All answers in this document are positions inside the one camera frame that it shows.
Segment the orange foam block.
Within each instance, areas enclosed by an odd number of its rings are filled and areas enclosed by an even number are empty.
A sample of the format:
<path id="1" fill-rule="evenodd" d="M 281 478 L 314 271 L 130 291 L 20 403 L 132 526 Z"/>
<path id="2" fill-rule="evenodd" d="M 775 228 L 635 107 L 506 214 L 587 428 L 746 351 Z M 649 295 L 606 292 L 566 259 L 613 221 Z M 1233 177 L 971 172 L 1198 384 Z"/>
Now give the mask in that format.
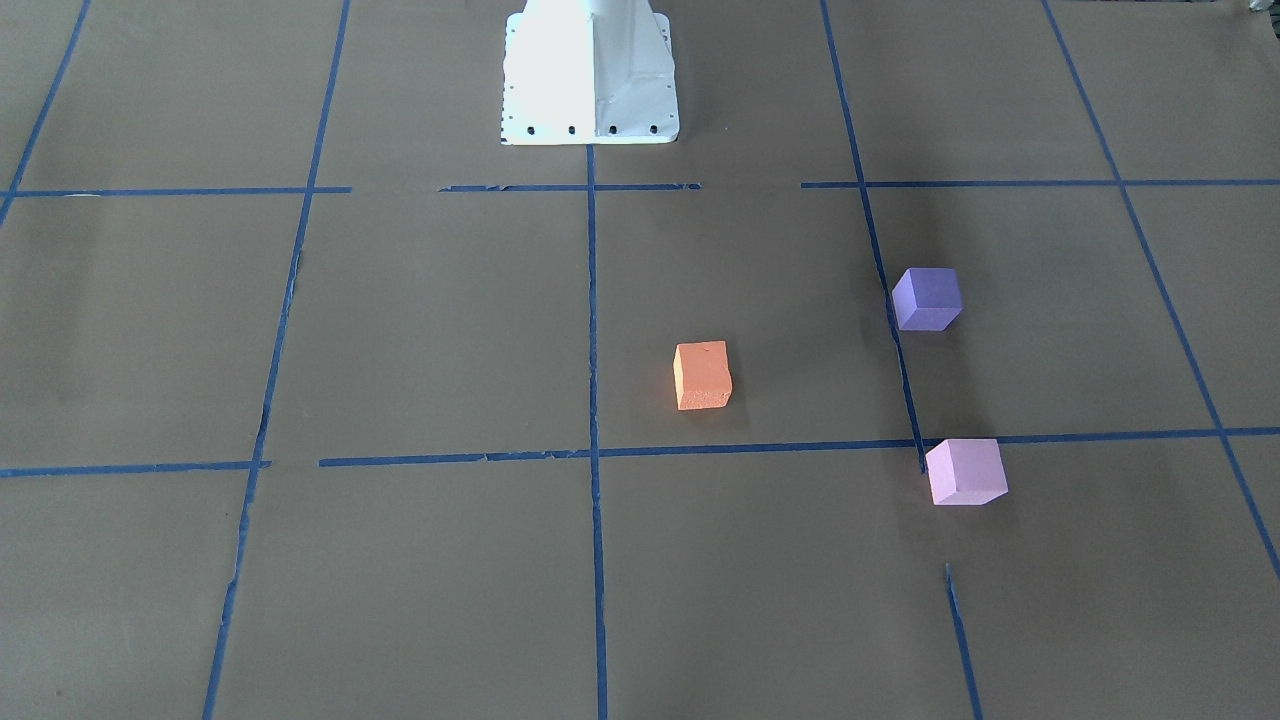
<path id="1" fill-rule="evenodd" d="M 724 340 L 676 345 L 672 368 L 680 411 L 719 409 L 730 404 L 733 379 Z"/>

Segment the dark purple foam block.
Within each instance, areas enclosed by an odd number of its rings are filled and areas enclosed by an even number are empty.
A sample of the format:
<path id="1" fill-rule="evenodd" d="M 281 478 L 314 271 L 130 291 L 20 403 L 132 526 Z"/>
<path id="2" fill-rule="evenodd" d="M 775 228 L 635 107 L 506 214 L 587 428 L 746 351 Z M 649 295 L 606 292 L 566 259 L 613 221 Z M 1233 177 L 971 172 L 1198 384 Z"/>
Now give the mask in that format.
<path id="1" fill-rule="evenodd" d="M 890 297 L 900 331 L 946 331 L 964 310 L 952 268 L 908 268 Z"/>

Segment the light pink foam block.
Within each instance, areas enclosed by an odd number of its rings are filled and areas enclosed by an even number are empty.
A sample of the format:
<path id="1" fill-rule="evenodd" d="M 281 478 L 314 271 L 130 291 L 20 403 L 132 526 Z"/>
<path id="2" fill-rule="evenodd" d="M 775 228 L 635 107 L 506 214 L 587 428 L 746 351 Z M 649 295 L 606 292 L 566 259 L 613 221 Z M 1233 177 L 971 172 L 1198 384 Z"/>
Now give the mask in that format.
<path id="1" fill-rule="evenodd" d="M 997 439 L 945 439 L 925 454 L 936 506 L 980 506 L 1009 492 Z"/>

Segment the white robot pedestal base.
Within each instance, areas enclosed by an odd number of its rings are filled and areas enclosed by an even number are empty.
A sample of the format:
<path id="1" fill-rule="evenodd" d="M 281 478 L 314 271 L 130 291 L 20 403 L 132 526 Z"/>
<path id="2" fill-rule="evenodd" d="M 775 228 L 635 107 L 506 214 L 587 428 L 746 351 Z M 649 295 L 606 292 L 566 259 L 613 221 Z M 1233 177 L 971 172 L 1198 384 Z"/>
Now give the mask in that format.
<path id="1" fill-rule="evenodd" d="M 527 1 L 504 41 L 503 145 L 678 140 L 672 28 L 649 1 Z"/>

